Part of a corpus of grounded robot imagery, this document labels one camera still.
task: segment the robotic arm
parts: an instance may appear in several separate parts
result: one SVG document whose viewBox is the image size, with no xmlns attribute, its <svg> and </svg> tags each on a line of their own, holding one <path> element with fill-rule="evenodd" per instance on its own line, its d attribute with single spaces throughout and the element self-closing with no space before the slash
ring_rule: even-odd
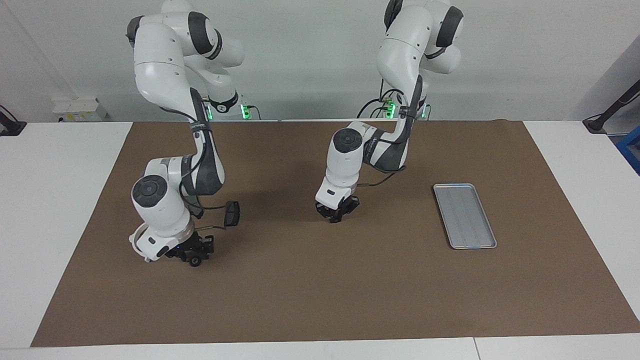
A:
<svg viewBox="0 0 640 360">
<path fill-rule="evenodd" d="M 316 209 L 330 222 L 340 222 L 359 205 L 353 193 L 362 163 L 390 175 L 404 170 L 413 121 L 426 100 L 426 73 L 448 74 L 460 64 L 460 50 L 453 42 L 462 30 L 463 15 L 448 0 L 391 0 L 385 25 L 378 72 L 400 94 L 403 105 L 393 133 L 356 121 L 333 135 L 316 193 Z"/>
<path fill-rule="evenodd" d="M 206 208 L 197 197 L 214 195 L 225 182 L 225 171 L 203 99 L 190 87 L 186 67 L 205 81 L 209 97 L 231 95 L 227 99 L 237 102 L 237 92 L 222 67 L 240 65 L 244 52 L 235 41 L 223 49 L 220 32 L 187 2 L 167 0 L 165 10 L 134 18 L 127 29 L 134 48 L 136 86 L 146 100 L 187 117 L 197 153 L 149 161 L 131 191 L 134 207 L 145 223 L 129 241 L 145 261 L 179 256 L 198 266 L 213 252 L 213 244 L 211 237 L 207 241 L 199 237 L 191 216 L 202 217 Z M 207 70 L 207 59 L 216 62 L 217 74 Z M 237 225 L 238 203 L 228 202 L 225 208 L 225 226 Z"/>
</svg>

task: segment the brown mat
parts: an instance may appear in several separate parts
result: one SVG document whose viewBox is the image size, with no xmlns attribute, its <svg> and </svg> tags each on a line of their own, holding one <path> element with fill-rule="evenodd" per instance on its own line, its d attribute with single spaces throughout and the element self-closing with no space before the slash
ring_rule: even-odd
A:
<svg viewBox="0 0 640 360">
<path fill-rule="evenodd" d="M 227 183 L 206 203 L 242 218 L 191 268 L 127 241 L 129 189 L 148 160 L 193 152 L 188 125 L 133 125 L 32 346 L 640 332 L 522 123 L 418 123 L 407 171 L 329 224 L 314 194 L 340 126 L 214 124 Z M 475 184 L 496 249 L 449 248 L 431 189 L 448 182 Z"/>
</svg>

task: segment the blue frame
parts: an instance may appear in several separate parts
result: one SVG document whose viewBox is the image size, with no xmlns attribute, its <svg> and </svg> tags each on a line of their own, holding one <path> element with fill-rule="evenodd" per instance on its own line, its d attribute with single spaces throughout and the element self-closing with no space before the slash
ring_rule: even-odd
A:
<svg viewBox="0 0 640 360">
<path fill-rule="evenodd" d="M 640 160 L 636 157 L 636 155 L 631 152 L 629 147 L 631 146 L 639 146 L 640 145 L 640 126 L 631 131 L 628 135 L 626 135 L 622 140 L 620 140 L 616 147 L 622 154 L 622 156 L 627 159 L 632 168 L 640 175 Z"/>
</svg>

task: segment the silver tray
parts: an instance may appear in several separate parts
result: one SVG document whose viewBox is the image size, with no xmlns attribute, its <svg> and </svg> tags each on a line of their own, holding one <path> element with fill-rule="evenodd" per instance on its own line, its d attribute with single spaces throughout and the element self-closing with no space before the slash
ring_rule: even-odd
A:
<svg viewBox="0 0 640 360">
<path fill-rule="evenodd" d="M 472 184 L 433 185 L 449 243 L 454 249 L 490 249 L 495 237 Z"/>
</svg>

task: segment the white table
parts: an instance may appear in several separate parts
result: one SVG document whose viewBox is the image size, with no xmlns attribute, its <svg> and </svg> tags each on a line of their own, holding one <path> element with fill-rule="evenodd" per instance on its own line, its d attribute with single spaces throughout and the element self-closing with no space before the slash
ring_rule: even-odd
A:
<svg viewBox="0 0 640 360">
<path fill-rule="evenodd" d="M 639 316 L 640 177 L 579 122 L 525 125 Z M 640 359 L 640 334 L 28 348 L 130 127 L 29 124 L 0 138 L 0 359 Z"/>
</svg>

